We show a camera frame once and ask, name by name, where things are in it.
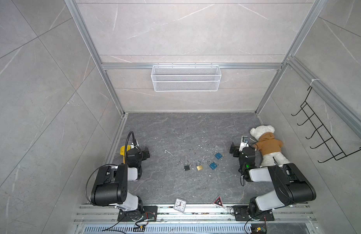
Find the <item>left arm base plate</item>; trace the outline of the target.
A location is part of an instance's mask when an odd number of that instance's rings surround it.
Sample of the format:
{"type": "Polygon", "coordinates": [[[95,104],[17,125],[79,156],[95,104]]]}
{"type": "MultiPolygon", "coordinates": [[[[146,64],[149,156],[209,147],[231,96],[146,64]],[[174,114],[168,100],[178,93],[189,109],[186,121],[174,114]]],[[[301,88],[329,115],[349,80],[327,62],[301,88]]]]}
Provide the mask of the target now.
{"type": "Polygon", "coordinates": [[[117,221],[123,221],[123,222],[144,221],[144,222],[147,222],[147,219],[149,221],[156,221],[157,214],[158,214],[158,206],[144,205],[142,209],[138,208],[137,210],[134,210],[134,211],[125,212],[125,211],[120,210],[117,221]]]}

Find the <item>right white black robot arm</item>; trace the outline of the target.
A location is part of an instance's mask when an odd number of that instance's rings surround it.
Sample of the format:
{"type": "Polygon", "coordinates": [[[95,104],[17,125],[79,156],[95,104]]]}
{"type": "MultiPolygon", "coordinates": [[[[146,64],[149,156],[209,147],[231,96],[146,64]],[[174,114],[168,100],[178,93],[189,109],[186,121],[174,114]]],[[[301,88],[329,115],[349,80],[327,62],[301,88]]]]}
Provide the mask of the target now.
{"type": "Polygon", "coordinates": [[[239,159],[242,186],[245,182],[271,182],[274,186],[273,191],[250,199],[247,213],[251,217],[316,199],[314,187],[295,164],[256,167],[255,150],[249,145],[242,148],[232,143],[229,153],[239,159]]]}

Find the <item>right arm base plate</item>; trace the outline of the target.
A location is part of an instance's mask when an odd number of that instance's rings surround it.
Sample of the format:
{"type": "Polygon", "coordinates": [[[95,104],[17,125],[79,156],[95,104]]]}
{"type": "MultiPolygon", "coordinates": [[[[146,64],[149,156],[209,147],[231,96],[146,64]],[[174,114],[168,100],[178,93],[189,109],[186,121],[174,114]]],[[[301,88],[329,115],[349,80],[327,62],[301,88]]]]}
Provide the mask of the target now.
{"type": "Polygon", "coordinates": [[[261,211],[256,208],[250,208],[248,205],[235,205],[230,209],[230,214],[236,221],[274,221],[272,210],[261,211]]]}

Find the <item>black padlock with key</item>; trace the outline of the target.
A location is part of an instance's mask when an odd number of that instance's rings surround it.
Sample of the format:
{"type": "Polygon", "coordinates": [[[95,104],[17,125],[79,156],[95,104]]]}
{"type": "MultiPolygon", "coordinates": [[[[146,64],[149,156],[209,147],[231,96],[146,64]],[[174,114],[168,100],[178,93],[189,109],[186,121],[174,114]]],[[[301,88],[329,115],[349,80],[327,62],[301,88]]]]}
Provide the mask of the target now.
{"type": "Polygon", "coordinates": [[[184,166],[184,171],[190,171],[191,170],[191,166],[190,166],[189,162],[185,162],[183,164],[183,166],[184,166]]]}

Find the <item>blue padlock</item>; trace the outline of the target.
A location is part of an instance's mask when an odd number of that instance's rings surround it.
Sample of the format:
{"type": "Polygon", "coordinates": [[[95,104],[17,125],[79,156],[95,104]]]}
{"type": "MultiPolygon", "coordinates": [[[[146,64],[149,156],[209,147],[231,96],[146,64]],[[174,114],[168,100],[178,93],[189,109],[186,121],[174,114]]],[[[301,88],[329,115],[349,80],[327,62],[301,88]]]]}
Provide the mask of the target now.
{"type": "Polygon", "coordinates": [[[216,157],[216,159],[220,160],[223,158],[223,154],[221,154],[220,152],[213,151],[213,153],[214,153],[214,156],[216,157]]]}
{"type": "Polygon", "coordinates": [[[218,165],[214,161],[208,160],[207,163],[212,170],[215,170],[218,167],[218,165]]]}

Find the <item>brass yellow padlock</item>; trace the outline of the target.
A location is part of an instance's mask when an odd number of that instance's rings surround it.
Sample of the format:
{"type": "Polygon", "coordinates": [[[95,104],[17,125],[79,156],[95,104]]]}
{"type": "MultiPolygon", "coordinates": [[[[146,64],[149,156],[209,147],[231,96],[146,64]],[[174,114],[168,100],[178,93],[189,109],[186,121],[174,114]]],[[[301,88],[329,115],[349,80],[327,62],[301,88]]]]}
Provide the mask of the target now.
{"type": "Polygon", "coordinates": [[[196,169],[197,169],[198,171],[203,170],[202,162],[200,162],[200,161],[197,161],[197,162],[196,162],[196,169]]]}

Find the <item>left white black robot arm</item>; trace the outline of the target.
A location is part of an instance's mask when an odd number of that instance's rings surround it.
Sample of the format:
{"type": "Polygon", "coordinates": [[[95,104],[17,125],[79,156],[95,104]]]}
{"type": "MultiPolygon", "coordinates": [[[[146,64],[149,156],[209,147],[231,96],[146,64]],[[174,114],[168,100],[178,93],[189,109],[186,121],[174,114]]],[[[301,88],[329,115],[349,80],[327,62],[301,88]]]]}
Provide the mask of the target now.
{"type": "Polygon", "coordinates": [[[117,206],[123,212],[143,214],[140,197],[128,192],[128,182],[141,178],[144,160],[150,158],[149,149],[134,147],[126,152],[126,163],[106,164],[95,170],[97,176],[91,193],[86,195],[95,206],[117,206]]]}

